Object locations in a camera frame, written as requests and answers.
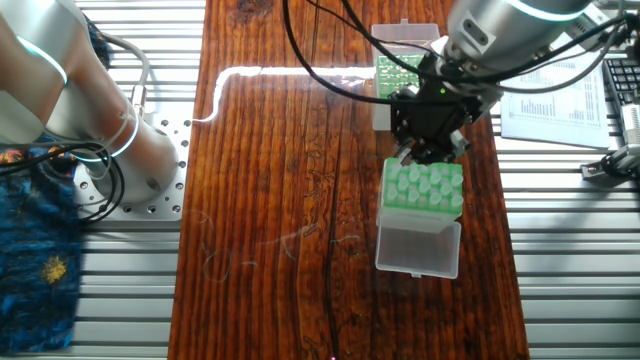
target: paper sheet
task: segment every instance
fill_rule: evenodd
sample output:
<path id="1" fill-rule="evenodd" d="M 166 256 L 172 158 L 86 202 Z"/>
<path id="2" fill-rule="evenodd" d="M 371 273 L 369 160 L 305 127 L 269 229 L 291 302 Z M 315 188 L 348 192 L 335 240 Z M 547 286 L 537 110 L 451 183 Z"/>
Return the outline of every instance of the paper sheet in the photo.
<path id="1" fill-rule="evenodd" d="M 502 84 L 516 88 L 560 84 L 581 73 L 596 56 L 597 53 L 562 61 Z M 541 95 L 505 93 L 502 137 L 608 148 L 602 66 L 598 65 L 587 77 L 563 90 Z"/>

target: keyboard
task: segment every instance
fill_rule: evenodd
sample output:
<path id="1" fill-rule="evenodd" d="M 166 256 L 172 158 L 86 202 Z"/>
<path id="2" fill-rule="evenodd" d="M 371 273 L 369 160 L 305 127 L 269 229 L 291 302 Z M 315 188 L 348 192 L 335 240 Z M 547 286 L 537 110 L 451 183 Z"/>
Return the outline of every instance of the keyboard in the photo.
<path id="1" fill-rule="evenodd" d="M 640 63 L 634 59 L 610 59 L 604 62 L 605 82 L 613 94 L 618 113 L 634 102 L 634 92 L 640 92 Z"/>

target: wood grain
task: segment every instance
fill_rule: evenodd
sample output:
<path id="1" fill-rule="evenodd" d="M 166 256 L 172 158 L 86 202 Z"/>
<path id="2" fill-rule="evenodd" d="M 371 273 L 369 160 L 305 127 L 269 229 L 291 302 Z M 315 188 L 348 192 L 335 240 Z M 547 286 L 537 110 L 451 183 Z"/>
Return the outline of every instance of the wood grain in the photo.
<path id="1" fill-rule="evenodd" d="M 408 17 L 444 33 L 451 1 L 352 4 L 367 25 Z M 304 0 L 291 16 L 314 66 L 372 63 L 361 36 Z M 300 66 L 279 1 L 207 2 L 196 116 L 238 66 Z M 308 76 L 227 79 L 217 117 L 194 123 L 169 359 L 529 358 L 491 123 L 466 129 L 459 278 L 418 280 L 374 266 L 392 139 L 371 117 Z"/>

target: robotic arm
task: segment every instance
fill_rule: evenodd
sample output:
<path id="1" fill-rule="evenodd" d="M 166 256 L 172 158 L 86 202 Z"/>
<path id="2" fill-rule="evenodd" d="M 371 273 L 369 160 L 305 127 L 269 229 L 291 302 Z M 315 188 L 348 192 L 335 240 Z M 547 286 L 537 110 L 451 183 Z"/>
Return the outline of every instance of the robotic arm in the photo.
<path id="1" fill-rule="evenodd" d="M 31 143 L 45 130 L 97 141 L 123 171 L 124 203 L 152 199 L 171 183 L 173 144 L 109 77 L 73 0 L 0 0 L 0 49 L 0 142 Z M 106 171 L 96 154 L 74 154 L 90 175 Z M 106 196 L 111 182 L 103 178 L 94 182 Z"/>
<path id="2" fill-rule="evenodd" d="M 392 105 L 391 131 L 399 144 L 410 146 L 405 161 L 429 164 L 460 157 L 470 144 L 459 129 L 487 116 L 502 97 L 501 74 L 532 68 L 528 64 L 549 54 L 549 45 L 563 32 L 575 38 L 604 22 L 586 11 L 590 3 L 456 1 L 449 14 L 450 37 L 444 51 L 441 56 L 428 54 L 418 67 L 420 87 L 408 86 L 391 95 L 397 100 L 439 101 L 437 105 Z M 608 39 L 609 34 L 598 35 L 581 45 L 593 51 Z"/>
<path id="3" fill-rule="evenodd" d="M 364 30 L 348 1 L 342 1 Z M 407 159 L 428 164 L 464 154 L 470 144 L 459 129 L 488 114 L 502 96 L 499 81 L 548 60 L 549 44 L 562 32 L 572 26 L 577 34 L 585 32 L 588 26 L 580 20 L 590 2 L 457 0 L 444 51 L 429 54 L 418 68 L 420 86 L 391 95 L 399 100 L 391 107 L 391 128 L 398 143 L 409 144 Z M 637 19 L 615 23 L 616 30 L 631 18 Z M 583 40 L 593 50 L 603 39 Z M 392 55 L 380 43 L 374 46 Z M 100 142 L 122 168 L 125 203 L 151 199 L 171 183 L 176 150 L 143 120 L 144 88 L 136 87 L 132 105 L 93 52 L 73 0 L 0 0 L 0 49 L 0 142 L 30 143 L 43 131 Z M 90 173 L 105 173 L 97 155 L 76 156 Z M 95 185 L 105 195 L 112 191 L 107 178 Z"/>

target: blue fabric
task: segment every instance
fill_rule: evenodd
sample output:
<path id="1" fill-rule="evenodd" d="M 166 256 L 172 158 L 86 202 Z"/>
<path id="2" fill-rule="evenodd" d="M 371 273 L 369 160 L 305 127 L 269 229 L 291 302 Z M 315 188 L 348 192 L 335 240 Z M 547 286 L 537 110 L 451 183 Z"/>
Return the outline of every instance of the blue fabric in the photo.
<path id="1" fill-rule="evenodd" d="M 14 152 L 5 161 L 43 152 Z M 82 250 L 71 166 L 67 156 L 0 177 L 0 355 L 71 341 Z M 51 275 L 51 264 L 61 276 Z"/>

